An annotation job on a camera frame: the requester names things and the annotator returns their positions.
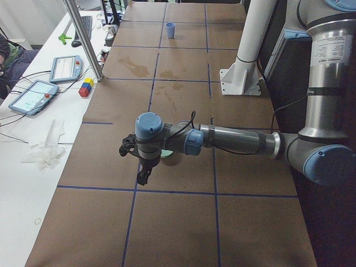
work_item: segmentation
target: blue plastic cup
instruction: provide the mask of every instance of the blue plastic cup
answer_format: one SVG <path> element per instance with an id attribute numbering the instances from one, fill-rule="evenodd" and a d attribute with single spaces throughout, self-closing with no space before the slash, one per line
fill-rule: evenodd
<path id="1" fill-rule="evenodd" d="M 168 22 L 166 23 L 166 28 L 167 28 L 167 35 L 169 39 L 173 39 L 174 38 L 174 30 L 176 28 L 176 24 L 174 24 L 173 22 Z"/>

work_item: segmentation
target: yellow block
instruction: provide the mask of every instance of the yellow block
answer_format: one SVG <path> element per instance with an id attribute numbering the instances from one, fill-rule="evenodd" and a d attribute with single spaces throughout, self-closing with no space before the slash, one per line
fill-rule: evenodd
<path id="1" fill-rule="evenodd" d="M 91 88 L 93 88 L 94 86 L 94 81 L 92 78 L 85 78 L 84 82 L 87 82 L 90 84 Z"/>

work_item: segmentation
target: label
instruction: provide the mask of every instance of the label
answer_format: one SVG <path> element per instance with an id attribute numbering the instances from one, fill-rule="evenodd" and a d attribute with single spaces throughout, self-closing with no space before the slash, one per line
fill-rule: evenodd
<path id="1" fill-rule="evenodd" d="M 331 63 L 349 64 L 352 35 L 335 36 L 314 41 L 311 46 L 310 66 Z"/>

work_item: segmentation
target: white pipe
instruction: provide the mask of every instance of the white pipe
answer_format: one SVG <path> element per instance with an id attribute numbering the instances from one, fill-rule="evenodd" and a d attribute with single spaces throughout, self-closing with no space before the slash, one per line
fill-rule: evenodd
<path id="1" fill-rule="evenodd" d="M 276 0 L 251 0 L 238 56 L 228 70 L 220 70 L 223 95 L 260 95 L 256 60 Z"/>

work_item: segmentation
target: green object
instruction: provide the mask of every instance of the green object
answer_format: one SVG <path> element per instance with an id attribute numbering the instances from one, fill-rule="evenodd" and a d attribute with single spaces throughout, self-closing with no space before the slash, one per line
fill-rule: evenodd
<path id="1" fill-rule="evenodd" d="M 62 33 L 62 35 L 59 36 L 58 39 L 61 40 L 64 45 L 66 45 L 67 44 L 66 39 L 72 39 L 72 37 L 66 36 L 65 33 Z"/>
<path id="2" fill-rule="evenodd" d="M 167 157 L 172 156 L 172 154 L 173 154 L 173 151 L 170 151 L 170 150 L 163 150 L 163 149 L 162 149 L 161 158 L 162 158 L 162 159 L 165 159 L 165 158 L 167 158 Z"/>
<path id="3" fill-rule="evenodd" d="M 6 58 L 6 60 L 4 61 L 3 64 L 3 68 L 6 69 L 7 66 L 9 66 L 18 56 L 18 54 L 20 54 L 20 48 L 18 46 L 14 46 L 11 43 L 8 43 L 10 46 L 10 54 L 8 56 L 8 58 Z"/>

